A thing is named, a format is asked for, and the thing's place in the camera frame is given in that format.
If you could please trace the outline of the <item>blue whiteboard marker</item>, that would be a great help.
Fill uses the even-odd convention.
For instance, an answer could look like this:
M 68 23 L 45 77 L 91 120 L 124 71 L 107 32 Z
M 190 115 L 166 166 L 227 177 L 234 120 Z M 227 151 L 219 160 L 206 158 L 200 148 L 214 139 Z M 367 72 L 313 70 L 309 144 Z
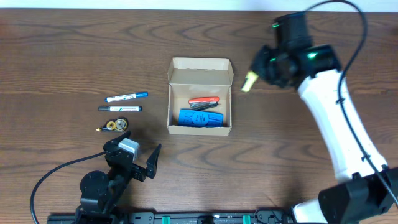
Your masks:
M 138 92 L 138 93 L 130 93 L 126 95 L 118 95 L 118 96 L 109 96 L 104 99 L 105 102 L 111 103 L 116 101 L 125 101 L 125 100 L 132 100 L 137 98 L 145 98 L 148 97 L 149 94 L 147 91 Z

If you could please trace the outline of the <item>blue plastic block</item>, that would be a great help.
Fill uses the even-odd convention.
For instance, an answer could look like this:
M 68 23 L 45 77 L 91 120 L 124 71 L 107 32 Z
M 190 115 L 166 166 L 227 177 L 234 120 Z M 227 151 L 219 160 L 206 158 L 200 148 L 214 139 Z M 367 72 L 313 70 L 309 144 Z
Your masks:
M 219 113 L 181 109 L 179 126 L 217 128 L 223 126 L 223 115 Z

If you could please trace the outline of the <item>black whiteboard marker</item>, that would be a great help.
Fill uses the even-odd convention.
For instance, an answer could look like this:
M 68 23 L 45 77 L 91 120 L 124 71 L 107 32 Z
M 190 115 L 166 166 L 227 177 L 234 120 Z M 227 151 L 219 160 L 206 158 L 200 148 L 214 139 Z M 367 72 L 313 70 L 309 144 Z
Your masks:
M 127 111 L 127 112 L 139 112 L 142 111 L 141 106 L 99 106 L 99 111 Z

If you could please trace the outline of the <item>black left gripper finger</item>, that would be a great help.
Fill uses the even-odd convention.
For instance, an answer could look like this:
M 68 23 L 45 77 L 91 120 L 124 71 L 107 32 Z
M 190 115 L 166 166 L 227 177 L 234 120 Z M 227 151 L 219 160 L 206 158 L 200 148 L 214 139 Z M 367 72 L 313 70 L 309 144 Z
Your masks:
M 128 139 L 131 135 L 130 131 L 125 132 L 124 134 L 109 140 L 108 142 L 105 143 L 105 145 L 103 146 L 103 150 L 104 151 L 117 151 L 119 150 L 119 143 L 124 140 L 124 139 Z
M 146 161 L 146 177 L 153 179 L 157 173 L 157 164 L 162 145 L 159 144 Z

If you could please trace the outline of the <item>yellow highlighter pen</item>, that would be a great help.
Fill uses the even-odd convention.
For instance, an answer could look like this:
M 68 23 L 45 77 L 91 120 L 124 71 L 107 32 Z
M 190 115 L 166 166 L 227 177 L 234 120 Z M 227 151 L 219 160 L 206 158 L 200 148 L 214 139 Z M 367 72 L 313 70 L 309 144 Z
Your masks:
M 255 84 L 259 76 L 253 71 L 249 71 L 246 74 L 245 81 L 241 87 L 241 91 L 247 93 L 251 90 L 252 86 Z

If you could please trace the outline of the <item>correction tape dispenser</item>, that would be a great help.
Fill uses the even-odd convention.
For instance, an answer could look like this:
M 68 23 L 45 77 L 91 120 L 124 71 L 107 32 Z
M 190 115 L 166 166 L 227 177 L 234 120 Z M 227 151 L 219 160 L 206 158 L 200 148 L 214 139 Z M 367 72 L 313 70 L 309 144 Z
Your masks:
M 129 121 L 127 120 L 127 118 L 119 117 L 116 119 L 108 120 L 102 127 L 97 128 L 96 131 L 121 133 L 125 132 L 128 126 Z

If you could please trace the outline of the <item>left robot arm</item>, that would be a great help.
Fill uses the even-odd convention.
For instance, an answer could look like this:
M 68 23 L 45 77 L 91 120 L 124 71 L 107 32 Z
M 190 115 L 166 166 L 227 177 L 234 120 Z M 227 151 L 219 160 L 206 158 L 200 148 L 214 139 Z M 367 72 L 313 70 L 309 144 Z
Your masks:
M 153 179 L 157 172 L 162 145 L 159 144 L 141 167 L 134 163 L 139 143 L 131 140 L 128 131 L 103 146 L 105 159 L 110 167 L 108 173 L 93 171 L 80 182 L 80 207 L 75 223 L 129 223 L 129 215 L 116 204 L 132 179 L 140 182 Z

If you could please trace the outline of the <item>cardboard box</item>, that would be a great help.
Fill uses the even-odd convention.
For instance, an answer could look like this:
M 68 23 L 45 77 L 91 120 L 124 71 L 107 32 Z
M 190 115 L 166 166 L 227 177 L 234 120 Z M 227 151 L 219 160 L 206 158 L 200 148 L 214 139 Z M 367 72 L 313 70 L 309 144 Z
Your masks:
M 167 72 L 169 102 L 167 129 L 174 135 L 227 136 L 232 129 L 231 61 L 227 58 L 174 57 Z M 222 126 L 215 128 L 188 127 L 178 124 L 181 109 L 189 109 L 189 100 L 218 97 L 218 106 L 209 112 L 223 115 Z

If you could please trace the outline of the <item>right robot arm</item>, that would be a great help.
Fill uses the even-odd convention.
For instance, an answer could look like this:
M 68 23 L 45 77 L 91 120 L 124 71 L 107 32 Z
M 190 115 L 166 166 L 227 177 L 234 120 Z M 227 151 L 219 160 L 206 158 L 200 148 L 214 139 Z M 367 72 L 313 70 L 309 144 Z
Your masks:
M 358 223 L 386 213 L 397 197 L 397 169 L 368 136 L 332 46 L 313 45 L 302 12 L 276 18 L 273 28 L 276 48 L 258 51 L 250 72 L 271 85 L 296 89 L 317 123 L 338 182 L 294 205 L 289 221 Z

